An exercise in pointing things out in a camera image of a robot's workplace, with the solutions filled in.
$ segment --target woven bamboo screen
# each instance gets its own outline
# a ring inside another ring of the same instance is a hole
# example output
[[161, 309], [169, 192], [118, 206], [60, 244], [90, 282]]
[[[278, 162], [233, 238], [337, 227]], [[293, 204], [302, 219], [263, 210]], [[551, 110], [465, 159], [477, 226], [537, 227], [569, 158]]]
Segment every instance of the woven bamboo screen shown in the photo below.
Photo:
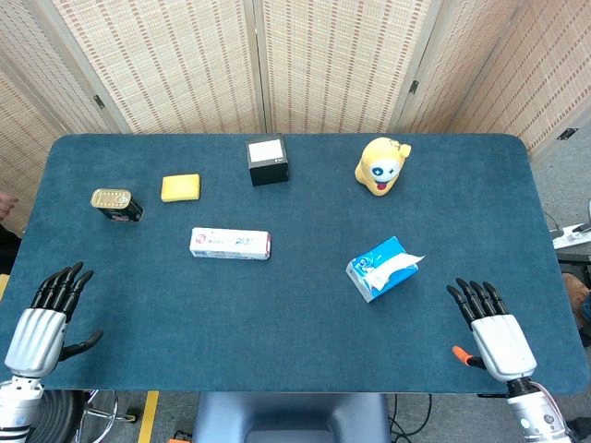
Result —
[[446, 132], [478, 72], [506, 30], [515, 0], [453, 0], [436, 53], [426, 60], [415, 96], [409, 96], [399, 130]]
[[2, 222], [20, 233], [27, 224], [47, 153], [62, 135], [0, 71], [0, 191], [20, 202]]
[[109, 132], [21, 0], [0, 2], [0, 53], [73, 132]]
[[133, 132], [259, 132], [242, 0], [54, 0]]
[[451, 130], [514, 134], [534, 151], [591, 106], [590, 57], [591, 2], [527, 2]]
[[273, 130], [384, 131], [428, 6], [263, 0]]

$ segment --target orange tab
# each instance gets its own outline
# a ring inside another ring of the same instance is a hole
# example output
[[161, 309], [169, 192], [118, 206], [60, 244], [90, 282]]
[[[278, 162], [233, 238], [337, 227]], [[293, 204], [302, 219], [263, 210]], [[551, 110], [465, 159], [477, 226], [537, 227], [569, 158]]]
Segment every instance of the orange tab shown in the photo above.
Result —
[[473, 355], [470, 355], [469, 353], [467, 353], [466, 351], [464, 351], [459, 346], [453, 346], [452, 352], [453, 352], [453, 355], [455, 355], [457, 357], [457, 359], [460, 360], [466, 366], [468, 366], [468, 360], [470, 358], [472, 358], [472, 356], [473, 356]]

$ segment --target yellow cartoon figure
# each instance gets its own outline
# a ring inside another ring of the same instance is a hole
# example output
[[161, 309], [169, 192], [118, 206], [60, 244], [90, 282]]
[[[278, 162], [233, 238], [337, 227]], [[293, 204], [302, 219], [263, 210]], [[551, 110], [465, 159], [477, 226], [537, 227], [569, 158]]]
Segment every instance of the yellow cartoon figure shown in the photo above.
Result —
[[371, 140], [355, 168], [355, 178], [374, 196], [384, 196], [392, 189], [409, 155], [410, 145], [386, 137]]

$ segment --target metal stand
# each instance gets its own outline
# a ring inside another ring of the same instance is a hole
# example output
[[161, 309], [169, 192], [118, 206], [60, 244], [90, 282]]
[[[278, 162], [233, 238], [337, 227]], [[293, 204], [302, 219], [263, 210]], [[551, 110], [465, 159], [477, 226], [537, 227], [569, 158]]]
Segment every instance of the metal stand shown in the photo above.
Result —
[[84, 411], [82, 412], [80, 425], [78, 427], [78, 431], [76, 431], [76, 443], [80, 443], [82, 441], [82, 429], [84, 428], [84, 422], [87, 419], [88, 415], [108, 420], [107, 426], [105, 427], [101, 435], [94, 439], [92, 443], [99, 443], [103, 441], [103, 439], [106, 437], [109, 431], [111, 431], [111, 428], [113, 427], [115, 421], [135, 423], [136, 420], [138, 420], [135, 414], [117, 414], [119, 410], [119, 397], [117, 396], [117, 393], [114, 390], [111, 390], [109, 392], [112, 392], [113, 395], [113, 409], [111, 411], [103, 411], [100, 409], [96, 409], [92, 406], [92, 401], [99, 393], [98, 390], [92, 390], [88, 393], [89, 398], [86, 400], [86, 403], [84, 405]]

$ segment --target blue tissue box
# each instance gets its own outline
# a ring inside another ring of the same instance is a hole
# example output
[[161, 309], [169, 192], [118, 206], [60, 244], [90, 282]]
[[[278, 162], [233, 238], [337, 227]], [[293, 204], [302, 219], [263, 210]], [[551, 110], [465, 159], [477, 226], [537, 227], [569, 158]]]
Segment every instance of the blue tissue box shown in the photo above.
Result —
[[355, 284], [359, 292], [361, 292], [363, 298], [366, 299], [366, 302], [375, 300], [398, 283], [418, 272], [418, 266], [416, 264], [399, 269], [390, 274], [390, 278], [381, 289], [372, 286], [368, 282], [367, 276], [370, 272], [375, 271], [380, 265], [383, 265], [386, 261], [401, 253], [406, 253], [406, 251], [398, 239], [392, 237], [349, 262], [346, 268], [347, 275], [351, 278], [351, 281]]

